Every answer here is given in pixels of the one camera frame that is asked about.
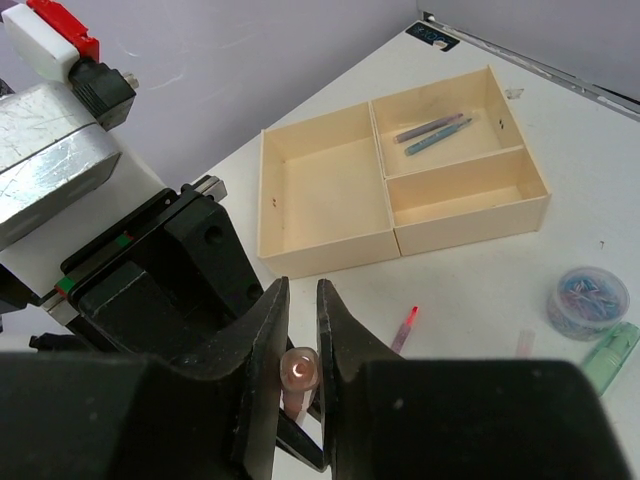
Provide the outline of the orange highlighter pen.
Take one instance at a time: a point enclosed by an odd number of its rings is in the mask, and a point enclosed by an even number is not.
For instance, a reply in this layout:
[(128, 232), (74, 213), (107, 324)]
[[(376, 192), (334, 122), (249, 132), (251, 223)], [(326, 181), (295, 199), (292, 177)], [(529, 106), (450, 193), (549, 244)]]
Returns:
[(308, 347), (293, 348), (280, 360), (283, 409), (288, 418), (299, 421), (311, 406), (320, 384), (319, 357)]

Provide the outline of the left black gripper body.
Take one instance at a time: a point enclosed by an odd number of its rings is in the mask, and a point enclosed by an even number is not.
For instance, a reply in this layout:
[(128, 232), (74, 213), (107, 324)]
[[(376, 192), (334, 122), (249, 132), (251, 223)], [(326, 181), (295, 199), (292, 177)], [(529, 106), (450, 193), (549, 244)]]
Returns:
[(54, 285), (70, 332), (33, 336), (30, 348), (191, 360), (234, 327), (264, 290), (225, 195), (210, 175), (166, 188), (70, 255)]

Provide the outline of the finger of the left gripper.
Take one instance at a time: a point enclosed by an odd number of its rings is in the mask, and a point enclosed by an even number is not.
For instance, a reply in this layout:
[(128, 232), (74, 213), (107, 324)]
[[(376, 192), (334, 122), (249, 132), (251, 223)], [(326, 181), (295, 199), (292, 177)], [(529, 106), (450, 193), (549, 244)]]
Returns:
[(307, 414), (316, 421), (322, 420), (322, 407), (319, 399), (314, 399), (307, 408)]
[(291, 418), (279, 417), (276, 446), (315, 471), (325, 471), (323, 450)]

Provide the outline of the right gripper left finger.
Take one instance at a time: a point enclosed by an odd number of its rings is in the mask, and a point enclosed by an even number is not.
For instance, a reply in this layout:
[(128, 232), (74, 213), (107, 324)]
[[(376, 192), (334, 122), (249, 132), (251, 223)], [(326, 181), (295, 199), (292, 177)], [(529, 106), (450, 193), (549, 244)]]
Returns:
[(5, 479), (268, 479), (289, 281), (217, 333), (194, 364), (148, 355), (5, 353)]

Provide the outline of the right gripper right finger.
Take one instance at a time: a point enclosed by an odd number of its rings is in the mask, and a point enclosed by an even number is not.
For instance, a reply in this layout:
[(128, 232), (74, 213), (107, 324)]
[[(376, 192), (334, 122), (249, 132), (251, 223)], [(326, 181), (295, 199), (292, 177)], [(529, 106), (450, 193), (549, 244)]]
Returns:
[(317, 285), (323, 450), (336, 479), (628, 479), (593, 387), (558, 360), (406, 360)]

